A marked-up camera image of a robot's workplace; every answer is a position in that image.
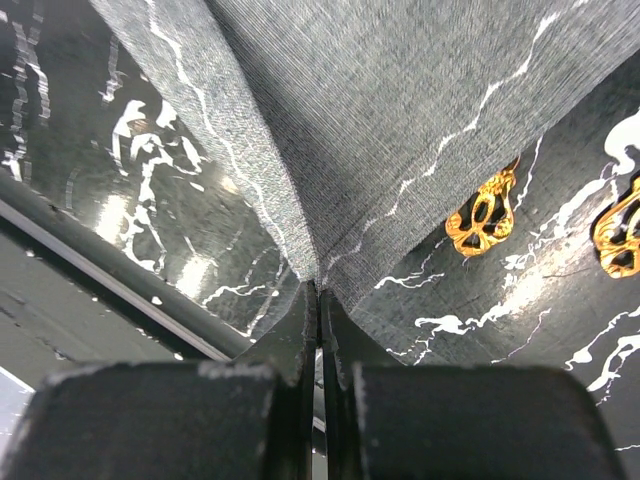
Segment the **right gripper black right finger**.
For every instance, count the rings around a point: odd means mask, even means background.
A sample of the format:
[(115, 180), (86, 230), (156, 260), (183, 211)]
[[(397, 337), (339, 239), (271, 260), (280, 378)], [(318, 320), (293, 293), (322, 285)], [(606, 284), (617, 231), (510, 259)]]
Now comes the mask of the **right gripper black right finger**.
[(319, 297), (332, 479), (622, 479), (586, 389), (545, 367), (397, 363)]

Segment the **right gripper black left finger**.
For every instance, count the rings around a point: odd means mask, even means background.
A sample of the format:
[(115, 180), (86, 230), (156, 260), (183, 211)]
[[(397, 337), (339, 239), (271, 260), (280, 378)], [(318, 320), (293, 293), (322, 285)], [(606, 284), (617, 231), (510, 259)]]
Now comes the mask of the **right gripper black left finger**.
[(88, 363), (47, 377), (5, 479), (307, 479), (317, 293), (231, 362)]

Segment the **grey cloth napkin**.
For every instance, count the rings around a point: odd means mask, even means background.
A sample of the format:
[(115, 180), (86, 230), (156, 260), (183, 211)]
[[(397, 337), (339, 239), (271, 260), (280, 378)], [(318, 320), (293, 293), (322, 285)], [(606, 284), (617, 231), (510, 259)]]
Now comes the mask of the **grey cloth napkin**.
[(301, 280), (357, 305), (639, 46), (635, 1), (98, 1)]

